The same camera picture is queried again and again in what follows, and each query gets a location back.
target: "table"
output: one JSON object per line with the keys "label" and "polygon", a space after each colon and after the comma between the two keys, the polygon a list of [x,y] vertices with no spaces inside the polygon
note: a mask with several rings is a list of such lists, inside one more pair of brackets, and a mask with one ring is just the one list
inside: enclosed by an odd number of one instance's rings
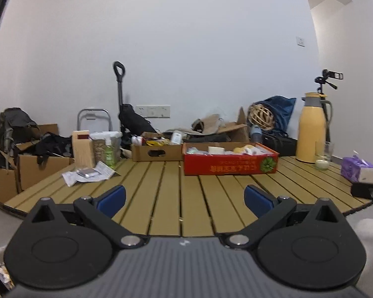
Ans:
{"label": "table", "polygon": [[313,204],[319,197],[330,198],[344,214],[371,203],[350,194],[350,182],[331,163],[327,171],[293,157],[279,158],[275,174],[251,176],[184,176],[183,163],[133,162],[123,159],[115,170],[119,176],[99,183],[78,183],[68,187],[61,174],[71,165],[18,194],[5,203],[7,208],[29,212],[41,197],[56,203],[72,203],[90,195],[97,197],[115,185],[126,188],[126,204],[113,217],[116,223],[137,234],[168,236],[211,236],[235,232],[257,217],[245,206],[243,192],[256,185],[273,194]]}

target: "blue gripper pad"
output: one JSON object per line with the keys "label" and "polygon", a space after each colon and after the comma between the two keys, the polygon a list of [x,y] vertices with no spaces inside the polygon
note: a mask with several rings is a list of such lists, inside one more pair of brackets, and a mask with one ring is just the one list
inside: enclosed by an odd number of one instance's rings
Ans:
{"label": "blue gripper pad", "polygon": [[245,204],[258,218],[269,212],[277,203],[277,199],[254,185],[245,188]]}
{"label": "blue gripper pad", "polygon": [[112,218],[126,202],[126,189],[115,186],[94,199],[95,207],[106,216]]}

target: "yellow thermos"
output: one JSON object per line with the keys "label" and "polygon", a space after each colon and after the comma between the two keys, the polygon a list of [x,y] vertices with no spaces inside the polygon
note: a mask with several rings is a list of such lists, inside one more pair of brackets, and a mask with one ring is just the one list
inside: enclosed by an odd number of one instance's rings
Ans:
{"label": "yellow thermos", "polygon": [[[300,115],[298,124],[297,151],[295,156],[297,160],[309,163],[315,163],[315,143],[317,141],[325,142],[326,128],[331,122],[333,115],[332,104],[327,100],[321,100],[326,95],[319,93],[305,93],[302,98],[305,106]],[[326,122],[322,104],[330,104],[331,116]]]}

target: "white candle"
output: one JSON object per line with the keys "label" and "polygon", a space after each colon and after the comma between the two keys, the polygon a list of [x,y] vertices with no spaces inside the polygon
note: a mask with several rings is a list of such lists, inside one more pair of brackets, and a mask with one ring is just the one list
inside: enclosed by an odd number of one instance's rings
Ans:
{"label": "white candle", "polygon": [[319,169],[327,169],[329,168],[329,161],[318,159],[315,161],[315,166]]}

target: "red cardboard box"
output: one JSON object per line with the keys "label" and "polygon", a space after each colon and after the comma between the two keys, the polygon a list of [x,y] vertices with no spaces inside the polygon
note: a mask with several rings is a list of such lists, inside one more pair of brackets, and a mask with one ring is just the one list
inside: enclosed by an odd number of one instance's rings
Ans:
{"label": "red cardboard box", "polygon": [[[245,145],[254,145],[264,155],[250,156],[248,154],[187,154],[189,148],[207,151],[208,147],[222,147],[226,151]],[[221,142],[221,143],[184,143],[184,173],[185,175],[252,175],[272,174],[277,171],[279,154],[259,143]]]}

